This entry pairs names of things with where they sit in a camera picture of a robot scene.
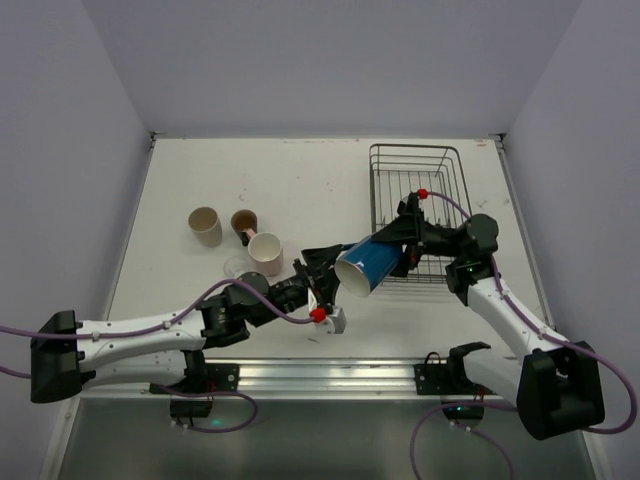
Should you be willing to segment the blue mug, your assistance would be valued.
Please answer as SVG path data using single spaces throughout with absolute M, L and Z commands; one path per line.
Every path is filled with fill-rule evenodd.
M 374 242 L 368 236 L 336 260 L 334 271 L 344 288 L 365 298 L 397 266 L 402 254 L 400 245 Z

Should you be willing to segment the pink cup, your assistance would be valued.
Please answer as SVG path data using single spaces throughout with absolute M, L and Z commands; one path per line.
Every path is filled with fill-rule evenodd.
M 256 232 L 246 229 L 247 251 L 258 273 L 266 277 L 279 275 L 283 268 L 284 253 L 281 240 L 271 232 Z

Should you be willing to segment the clear glass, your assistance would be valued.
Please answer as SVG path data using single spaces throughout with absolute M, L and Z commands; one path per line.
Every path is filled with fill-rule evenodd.
M 242 256 L 228 258 L 223 266 L 223 272 L 226 278 L 238 279 L 251 270 L 250 262 Z

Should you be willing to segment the dark brown mug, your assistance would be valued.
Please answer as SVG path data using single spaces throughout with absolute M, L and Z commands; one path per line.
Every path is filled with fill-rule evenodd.
M 244 247 L 249 244 L 251 235 L 258 232 L 258 218 L 252 210 L 236 211 L 231 217 L 230 224 Z

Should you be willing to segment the beige cup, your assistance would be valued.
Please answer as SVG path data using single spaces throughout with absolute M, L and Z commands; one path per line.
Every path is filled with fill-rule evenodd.
M 197 240 L 208 248 L 222 242 L 222 227 L 218 213 L 211 207 L 199 207 L 188 217 L 188 226 Z

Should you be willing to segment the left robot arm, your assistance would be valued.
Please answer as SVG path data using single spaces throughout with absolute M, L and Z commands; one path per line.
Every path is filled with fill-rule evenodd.
M 219 281 L 182 311 L 122 321 L 54 314 L 30 341 L 30 399 L 54 403 L 105 384 L 209 385 L 204 351 L 226 348 L 275 320 L 324 324 L 339 316 L 334 264 L 342 244 L 305 249 L 293 276 L 256 271 Z

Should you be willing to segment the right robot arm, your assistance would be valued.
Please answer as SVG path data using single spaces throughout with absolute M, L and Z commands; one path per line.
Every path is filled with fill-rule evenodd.
M 373 241 L 402 247 L 393 272 L 397 277 L 416 268 L 424 255 L 451 258 L 449 291 L 482 317 L 515 356 L 503 358 L 481 342 L 455 347 L 447 358 L 449 379 L 481 385 L 502 397 L 537 440 L 602 422 L 604 400 L 593 351 L 551 332 L 511 297 L 493 258 L 497 222 L 486 214 L 465 214 L 457 227 L 433 225 L 420 205 L 426 194 L 421 189 L 403 198 L 396 218 L 374 233 Z

